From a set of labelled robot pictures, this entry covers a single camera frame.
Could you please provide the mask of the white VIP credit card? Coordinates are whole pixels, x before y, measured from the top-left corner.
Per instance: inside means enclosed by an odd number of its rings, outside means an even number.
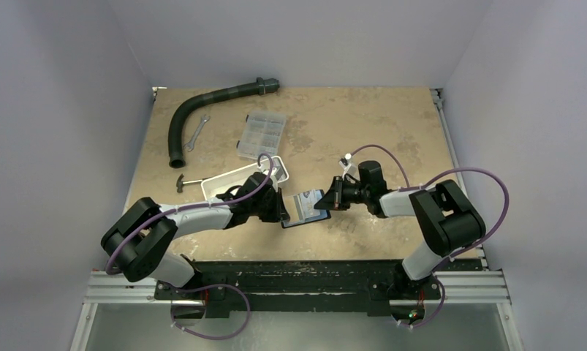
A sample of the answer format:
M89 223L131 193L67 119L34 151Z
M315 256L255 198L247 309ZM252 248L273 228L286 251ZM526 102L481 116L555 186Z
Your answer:
M315 205L322 197L320 189L312 189L298 193L293 196L296 211L301 220L306 220L320 216L321 210L315 209Z

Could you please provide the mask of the black leather card holder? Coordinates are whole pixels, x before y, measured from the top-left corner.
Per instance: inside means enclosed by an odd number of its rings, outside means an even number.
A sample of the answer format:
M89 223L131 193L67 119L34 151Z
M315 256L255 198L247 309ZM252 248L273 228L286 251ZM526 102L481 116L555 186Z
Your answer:
M290 196L286 196L284 198L285 208L287 209L287 211L289 213L289 220L285 221L285 222L281 222L281 227L283 229L297 227L297 226L301 226L301 225L305 225L305 224L310 224L313 222L321 222L321 221L324 221L324 220L331 218L331 214L329 211L322 211L322 214L320 216L306 219L306 220L301 220L300 217L298 216L298 212L296 211L293 196L294 195L290 195Z

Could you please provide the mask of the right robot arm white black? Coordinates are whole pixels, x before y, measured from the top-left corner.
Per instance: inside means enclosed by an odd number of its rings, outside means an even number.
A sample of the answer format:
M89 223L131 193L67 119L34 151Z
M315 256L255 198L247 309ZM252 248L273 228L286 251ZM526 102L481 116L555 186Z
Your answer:
M453 180L430 189L391 190L378 161L358 166L359 178L336 176L330 188L314 204L316 210L345 211L363 204L368 212L385 219L413 216L423 234L423 242L395 270L393 286L402 297L410 298L423 281L449 254L481 239L486 224L461 188Z

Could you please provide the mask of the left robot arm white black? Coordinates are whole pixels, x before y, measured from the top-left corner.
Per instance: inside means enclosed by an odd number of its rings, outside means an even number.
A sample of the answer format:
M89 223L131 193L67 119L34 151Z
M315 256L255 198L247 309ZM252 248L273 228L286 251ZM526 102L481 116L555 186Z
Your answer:
M130 282L153 278L172 285L184 299L194 298L201 289L200 272L189 258L169 252L170 244L185 235L237 227L253 216L267 223L289 219L278 184L261 172L198 203L160 205L140 198L100 241L109 256L105 270Z

